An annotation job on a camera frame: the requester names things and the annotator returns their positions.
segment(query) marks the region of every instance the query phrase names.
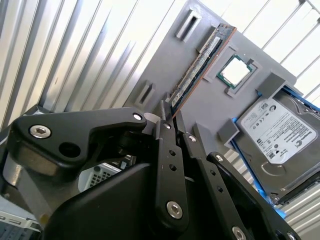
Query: slot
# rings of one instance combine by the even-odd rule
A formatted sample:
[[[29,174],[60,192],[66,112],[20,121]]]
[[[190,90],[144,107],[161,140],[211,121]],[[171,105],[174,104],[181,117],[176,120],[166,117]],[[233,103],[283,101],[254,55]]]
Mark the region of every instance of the slot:
[[[180,40],[187,42],[193,31],[196,29],[198,23],[201,20],[201,16],[194,10],[190,10],[185,21],[175,34]]]

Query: ram stick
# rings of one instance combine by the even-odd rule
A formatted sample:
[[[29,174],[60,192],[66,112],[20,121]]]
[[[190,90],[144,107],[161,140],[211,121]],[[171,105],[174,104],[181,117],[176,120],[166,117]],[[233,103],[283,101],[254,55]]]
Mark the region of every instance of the ram stick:
[[[171,113],[175,114],[181,109],[190,94],[195,90],[207,70],[215,62],[218,55],[225,48],[237,28],[227,24],[219,24],[199,51],[190,68],[186,71],[179,85],[173,91],[169,104]]]

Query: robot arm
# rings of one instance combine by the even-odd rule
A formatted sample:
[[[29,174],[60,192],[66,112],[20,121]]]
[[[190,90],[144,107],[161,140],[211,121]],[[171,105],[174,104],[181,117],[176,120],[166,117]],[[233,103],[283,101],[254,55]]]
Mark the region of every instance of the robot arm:
[[[30,210],[42,239],[299,240],[218,152],[206,157],[166,104],[156,123],[134,108],[22,116],[2,159],[2,194]],[[81,171],[136,163],[79,192]]]

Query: metal sheet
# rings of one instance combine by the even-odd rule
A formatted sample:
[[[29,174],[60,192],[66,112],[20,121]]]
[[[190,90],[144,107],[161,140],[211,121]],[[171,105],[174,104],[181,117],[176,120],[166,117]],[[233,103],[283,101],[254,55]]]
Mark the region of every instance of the metal sheet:
[[[9,1],[0,39],[3,57],[0,61],[0,124],[12,96],[13,88],[23,65],[23,55],[38,6],[37,0]]]
[[[186,0],[4,0],[0,123],[121,107]]]

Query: hard disk label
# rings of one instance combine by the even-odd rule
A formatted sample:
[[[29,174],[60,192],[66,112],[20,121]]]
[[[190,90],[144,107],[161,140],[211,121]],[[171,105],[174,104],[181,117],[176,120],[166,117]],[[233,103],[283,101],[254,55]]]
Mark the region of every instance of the hard disk label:
[[[272,98],[258,102],[240,124],[272,164],[285,163],[318,135]]]

